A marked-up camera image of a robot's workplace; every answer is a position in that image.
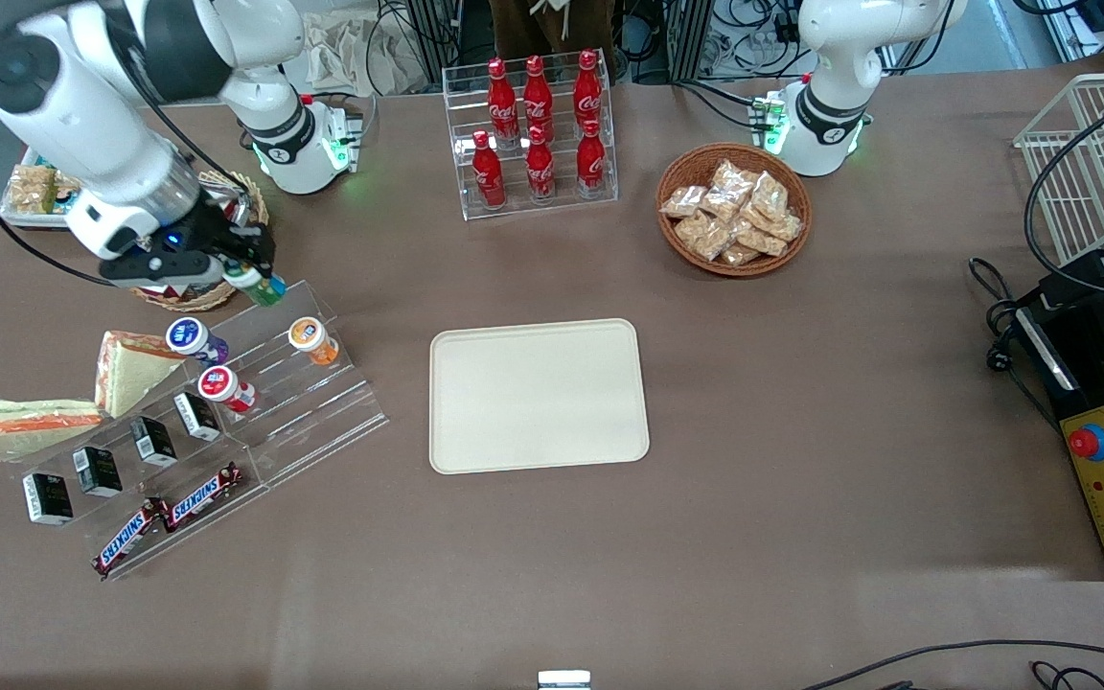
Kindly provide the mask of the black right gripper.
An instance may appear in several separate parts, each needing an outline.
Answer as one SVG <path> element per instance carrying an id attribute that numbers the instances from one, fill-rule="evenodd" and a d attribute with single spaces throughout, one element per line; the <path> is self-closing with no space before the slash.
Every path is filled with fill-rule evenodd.
<path id="1" fill-rule="evenodd" d="M 195 209 L 141 241 L 135 263 L 146 282 L 192 282 L 213 265 L 231 287 L 251 288 L 257 270 L 272 278 L 275 252 L 267 226 L 237 226 L 219 210 Z"/>

